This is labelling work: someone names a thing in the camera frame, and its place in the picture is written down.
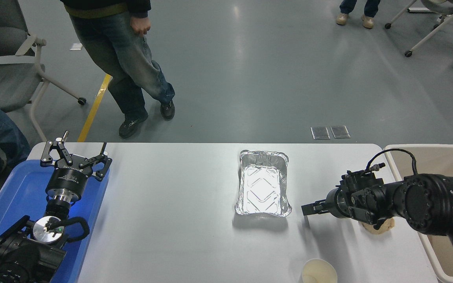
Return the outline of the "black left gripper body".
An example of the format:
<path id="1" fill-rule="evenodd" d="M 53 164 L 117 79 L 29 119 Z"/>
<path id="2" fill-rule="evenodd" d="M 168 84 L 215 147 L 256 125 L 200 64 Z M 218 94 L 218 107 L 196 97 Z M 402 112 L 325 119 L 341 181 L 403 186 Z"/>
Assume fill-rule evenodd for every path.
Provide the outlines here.
<path id="1" fill-rule="evenodd" d="M 55 163 L 55 170 L 49 180 L 45 192 L 50 197 L 59 195 L 62 190 L 72 193 L 72 197 L 82 197 L 88 181 L 93 174 L 92 167 L 80 169 L 79 165 L 86 163 L 84 156 L 72 154 L 72 165 L 66 159 L 59 159 Z"/>

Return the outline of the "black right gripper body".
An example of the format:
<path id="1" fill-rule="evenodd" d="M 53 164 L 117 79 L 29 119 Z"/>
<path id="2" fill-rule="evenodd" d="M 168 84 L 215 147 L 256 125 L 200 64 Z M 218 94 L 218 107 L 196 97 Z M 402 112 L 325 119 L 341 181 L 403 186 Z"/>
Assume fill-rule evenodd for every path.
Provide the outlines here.
<path id="1" fill-rule="evenodd" d="M 331 190 L 326 196 L 326 210 L 331 213 L 331 215 L 338 218 L 347 218 L 350 217 L 348 213 L 348 205 L 344 197 L 342 189 L 336 187 Z"/>

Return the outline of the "person's hand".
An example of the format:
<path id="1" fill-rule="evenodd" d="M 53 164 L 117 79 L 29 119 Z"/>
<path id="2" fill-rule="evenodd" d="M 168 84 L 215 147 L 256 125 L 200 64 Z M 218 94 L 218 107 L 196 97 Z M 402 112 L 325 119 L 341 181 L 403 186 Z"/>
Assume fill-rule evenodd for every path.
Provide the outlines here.
<path id="1" fill-rule="evenodd" d="M 151 29 L 149 17 L 139 18 L 131 16 L 130 24 L 135 34 L 140 37 L 144 37 Z"/>

